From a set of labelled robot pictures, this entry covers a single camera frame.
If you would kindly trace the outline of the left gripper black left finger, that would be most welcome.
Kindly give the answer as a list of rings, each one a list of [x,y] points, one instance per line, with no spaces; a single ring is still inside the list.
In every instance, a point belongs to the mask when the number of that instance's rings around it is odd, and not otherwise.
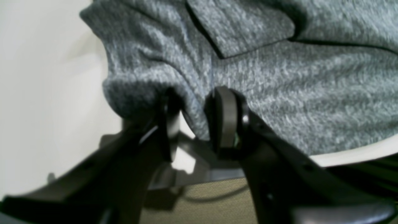
[[[167,89],[116,139],[57,180],[4,197],[1,214],[27,224],[137,224],[153,175],[175,158],[181,107]]]

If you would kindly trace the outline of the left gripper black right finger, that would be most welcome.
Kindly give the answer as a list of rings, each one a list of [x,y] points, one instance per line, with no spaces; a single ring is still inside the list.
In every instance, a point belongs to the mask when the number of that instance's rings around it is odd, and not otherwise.
[[[392,199],[320,167],[267,126],[238,91],[216,87],[206,108],[213,149],[218,159],[239,162],[259,224],[385,224],[396,216]]]

